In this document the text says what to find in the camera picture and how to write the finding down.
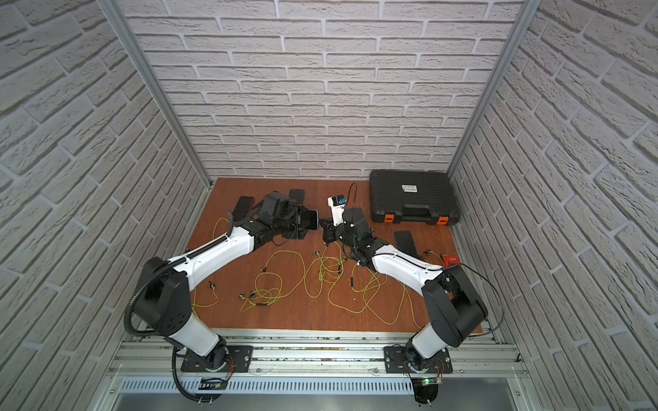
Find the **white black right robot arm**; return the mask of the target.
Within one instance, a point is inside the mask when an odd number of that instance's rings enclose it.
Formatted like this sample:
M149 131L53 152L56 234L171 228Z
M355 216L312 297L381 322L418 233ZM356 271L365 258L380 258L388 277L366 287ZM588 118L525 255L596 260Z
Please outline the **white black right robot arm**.
M406 361L414 369L423 369L447 347L459 347L488 318L483 298L460 265L432 265L374 236L360 208L343 211L341 219L320 220L326 242L341 242L358 265L392 277L423 297L428 324L405 346Z

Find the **dark phone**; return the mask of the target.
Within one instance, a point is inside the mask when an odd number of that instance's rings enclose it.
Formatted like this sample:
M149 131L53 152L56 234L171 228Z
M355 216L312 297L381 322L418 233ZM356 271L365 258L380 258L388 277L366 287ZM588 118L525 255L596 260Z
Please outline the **dark phone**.
M317 210L304 209L300 212L300 229L317 231L318 226L319 216Z

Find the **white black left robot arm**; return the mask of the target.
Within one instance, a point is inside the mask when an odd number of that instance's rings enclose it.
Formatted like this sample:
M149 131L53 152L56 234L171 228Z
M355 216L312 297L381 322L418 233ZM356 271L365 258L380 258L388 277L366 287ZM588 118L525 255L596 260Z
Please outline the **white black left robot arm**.
M275 236L302 240L318 229L318 215L303 205L305 191L265 196L244 219L229 215L229 229L192 251L145 263L133 296L123 313L123 326L134 337L164 337L213 372L224 367L226 341L193 313L190 293L212 274L258 248Z

